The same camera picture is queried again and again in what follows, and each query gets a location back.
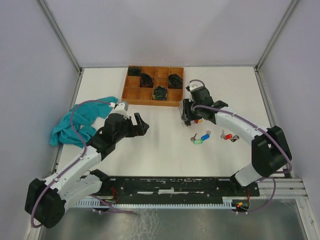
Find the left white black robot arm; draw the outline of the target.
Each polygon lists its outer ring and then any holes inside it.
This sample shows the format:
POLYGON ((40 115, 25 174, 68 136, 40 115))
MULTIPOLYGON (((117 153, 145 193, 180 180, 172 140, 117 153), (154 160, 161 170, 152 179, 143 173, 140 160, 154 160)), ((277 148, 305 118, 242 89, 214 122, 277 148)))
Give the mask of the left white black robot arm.
POLYGON ((71 162, 46 179, 35 178, 29 184, 24 209, 31 216, 32 227, 37 228, 35 221, 38 221, 40 226, 52 228, 80 200, 96 193, 106 195, 110 191, 109 176, 101 170, 84 174, 110 155, 123 138, 146 134, 150 126, 138 112, 134 117, 137 124, 133 124, 131 117, 111 113, 104 126, 71 162))

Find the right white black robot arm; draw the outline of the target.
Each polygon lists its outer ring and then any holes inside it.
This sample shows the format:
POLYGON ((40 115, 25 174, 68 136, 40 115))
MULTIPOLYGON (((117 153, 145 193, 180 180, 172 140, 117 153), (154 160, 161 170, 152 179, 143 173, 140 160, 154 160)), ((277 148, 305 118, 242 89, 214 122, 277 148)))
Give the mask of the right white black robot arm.
POLYGON ((240 196, 249 184, 292 170, 292 154, 279 126, 258 126, 237 114, 227 103, 214 101, 204 85, 190 82, 186 90, 190 96, 181 103, 181 120, 185 126, 203 119, 228 129, 251 147, 251 162, 230 177, 231 193, 240 196))

